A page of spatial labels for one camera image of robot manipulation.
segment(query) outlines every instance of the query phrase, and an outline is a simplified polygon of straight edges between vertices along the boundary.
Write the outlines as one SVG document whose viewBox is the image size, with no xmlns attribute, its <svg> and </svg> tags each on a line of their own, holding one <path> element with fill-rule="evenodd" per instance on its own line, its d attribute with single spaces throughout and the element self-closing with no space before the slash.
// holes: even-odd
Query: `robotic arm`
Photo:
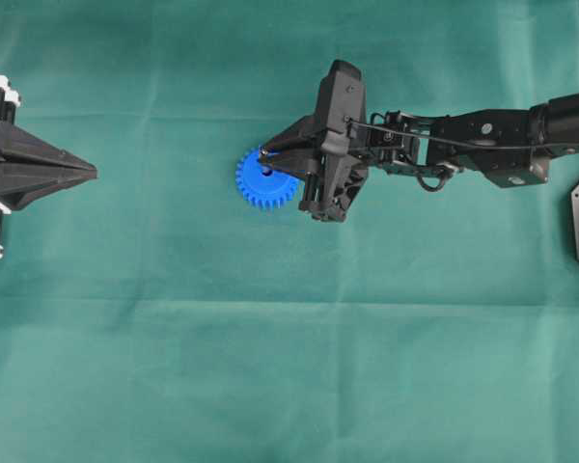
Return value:
<svg viewBox="0 0 579 463">
<path fill-rule="evenodd" d="M 421 139 L 428 141 L 424 164 Z M 529 110 L 436 118 L 397 111 L 372 114 L 367 122 L 361 71 L 335 61 L 319 86 L 315 113 L 265 143 L 259 162 L 305 182 L 300 210 L 343 222 L 369 167 L 415 177 L 429 192 L 466 169 L 511 188 L 546 183 L 551 160 L 576 152 L 579 94 Z"/>
<path fill-rule="evenodd" d="M 19 94 L 0 75 L 0 235 L 4 215 L 44 196 L 97 178 L 92 164 L 14 125 Z M 0 238 L 0 259 L 3 247 Z"/>
</svg>

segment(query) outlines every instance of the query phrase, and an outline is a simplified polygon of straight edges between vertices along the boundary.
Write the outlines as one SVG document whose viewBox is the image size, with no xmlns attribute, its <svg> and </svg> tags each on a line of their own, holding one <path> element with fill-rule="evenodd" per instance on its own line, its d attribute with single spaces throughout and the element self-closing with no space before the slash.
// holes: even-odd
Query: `green fabric backdrop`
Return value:
<svg viewBox="0 0 579 463">
<path fill-rule="evenodd" d="M 579 92 L 579 1 L 0 0 L 18 124 L 100 172 L 8 219 L 0 462 L 579 461 L 579 155 L 251 208 L 335 58 L 369 111 L 528 108 Z"/>
</svg>

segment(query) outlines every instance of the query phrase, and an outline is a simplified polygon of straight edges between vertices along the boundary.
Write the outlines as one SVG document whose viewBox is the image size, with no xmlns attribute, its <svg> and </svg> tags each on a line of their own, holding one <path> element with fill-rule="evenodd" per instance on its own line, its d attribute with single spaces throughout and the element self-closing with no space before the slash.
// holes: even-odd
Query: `gear teeth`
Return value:
<svg viewBox="0 0 579 463">
<path fill-rule="evenodd" d="M 264 180 L 262 184 L 257 184 L 259 183 L 258 179 L 254 177 L 254 169 L 256 169 L 257 164 L 254 165 L 254 158 L 259 156 L 258 152 L 258 149 L 247 151 L 236 163 L 234 175 L 237 189 L 244 200 L 251 206 L 258 207 L 261 210 L 281 208 L 293 199 L 298 187 L 298 180 L 286 174 L 274 173 L 272 183 L 267 183 Z M 255 181 L 257 185 L 251 186 L 252 181 Z M 270 193 L 265 192 L 267 185 L 271 185 L 272 190 Z M 254 189 L 254 187 L 262 188 L 263 191 Z"/>
</svg>

